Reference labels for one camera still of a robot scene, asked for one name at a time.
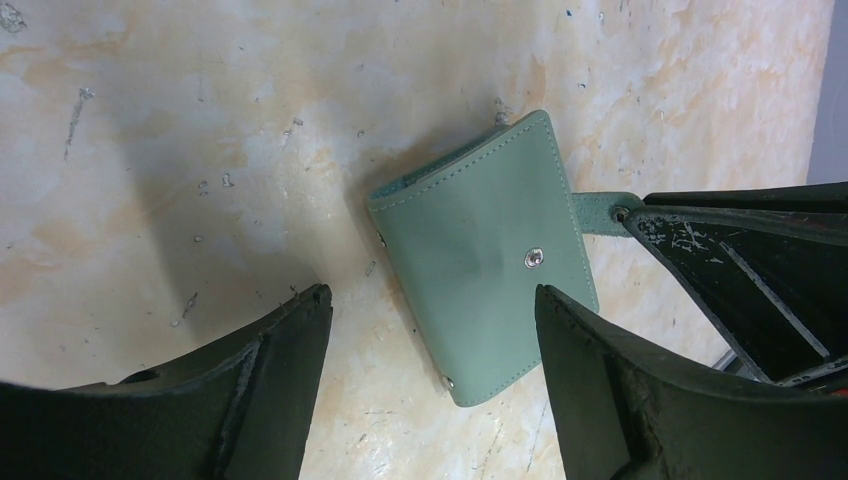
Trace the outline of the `green leather card holder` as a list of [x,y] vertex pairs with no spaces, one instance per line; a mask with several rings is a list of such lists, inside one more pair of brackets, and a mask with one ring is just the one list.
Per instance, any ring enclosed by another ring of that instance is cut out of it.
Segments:
[[534,369],[535,290],[599,307],[584,239],[623,237],[629,192],[573,192],[549,115],[498,125],[377,188],[366,205],[426,347],[460,407]]

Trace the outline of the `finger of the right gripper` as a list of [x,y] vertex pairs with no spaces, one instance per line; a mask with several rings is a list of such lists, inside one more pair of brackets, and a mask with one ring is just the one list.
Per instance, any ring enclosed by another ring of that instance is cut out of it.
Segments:
[[654,193],[623,226],[754,377],[847,384],[847,186]]

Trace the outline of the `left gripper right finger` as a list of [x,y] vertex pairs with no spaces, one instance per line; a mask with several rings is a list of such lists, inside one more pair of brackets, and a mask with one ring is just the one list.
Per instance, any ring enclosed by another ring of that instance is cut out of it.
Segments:
[[845,398],[706,367],[550,285],[535,320],[568,478],[846,477]]

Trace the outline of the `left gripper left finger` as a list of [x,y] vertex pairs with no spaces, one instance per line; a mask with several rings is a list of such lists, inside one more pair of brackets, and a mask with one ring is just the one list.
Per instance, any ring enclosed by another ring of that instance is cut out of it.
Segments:
[[115,384],[1,386],[5,479],[296,479],[324,366],[332,293]]

